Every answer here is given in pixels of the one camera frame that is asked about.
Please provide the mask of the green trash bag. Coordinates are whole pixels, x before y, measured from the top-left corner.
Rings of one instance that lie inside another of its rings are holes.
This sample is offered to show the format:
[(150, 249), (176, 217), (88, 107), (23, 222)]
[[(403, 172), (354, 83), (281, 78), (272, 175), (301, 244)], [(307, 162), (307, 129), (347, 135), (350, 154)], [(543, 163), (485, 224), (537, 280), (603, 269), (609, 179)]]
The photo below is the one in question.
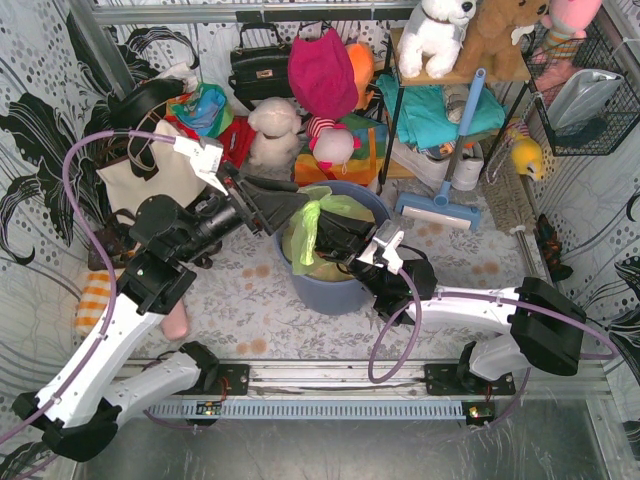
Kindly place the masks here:
[(282, 251), (297, 276), (325, 282), (342, 282), (352, 276), (339, 270), (335, 263), (315, 253), (320, 240), (320, 215), (334, 213), (348, 219), (372, 221), (371, 212), (352, 197), (334, 194), (327, 185), (309, 185), (300, 189), (309, 201), (290, 219), (282, 236)]

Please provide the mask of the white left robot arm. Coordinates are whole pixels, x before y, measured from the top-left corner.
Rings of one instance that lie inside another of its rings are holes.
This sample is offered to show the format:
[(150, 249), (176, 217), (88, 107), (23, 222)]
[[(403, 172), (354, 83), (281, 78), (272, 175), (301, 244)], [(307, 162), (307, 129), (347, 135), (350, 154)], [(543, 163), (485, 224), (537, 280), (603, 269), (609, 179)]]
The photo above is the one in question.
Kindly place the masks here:
[(220, 177), (226, 191), (216, 193), (201, 214), (164, 194), (139, 206), (130, 235), (141, 246), (113, 286), (102, 319), (45, 387), (14, 401), (13, 411), (41, 430), (52, 452), (85, 462), (104, 450), (130, 418), (163, 398), (221, 386), (218, 358), (198, 342), (186, 343), (135, 377), (115, 379), (140, 340), (194, 282), (188, 263), (241, 226), (274, 234), (309, 200), (292, 182), (235, 169)]

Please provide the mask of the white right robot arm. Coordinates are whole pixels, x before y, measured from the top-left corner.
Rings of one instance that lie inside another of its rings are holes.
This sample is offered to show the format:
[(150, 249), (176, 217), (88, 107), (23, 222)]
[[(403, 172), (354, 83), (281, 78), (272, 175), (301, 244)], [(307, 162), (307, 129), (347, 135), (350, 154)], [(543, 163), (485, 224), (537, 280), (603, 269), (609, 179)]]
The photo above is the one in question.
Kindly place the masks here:
[(358, 281), (374, 298), (373, 309), (391, 328), (428, 322), (474, 326), (495, 338), (464, 348), (461, 381), (496, 381), (514, 369), (534, 367), (557, 376), (576, 374), (586, 324), (584, 312), (544, 281), (527, 277), (519, 287), (478, 290), (438, 283), (424, 253), (404, 260), (403, 231), (322, 212), (313, 247)]

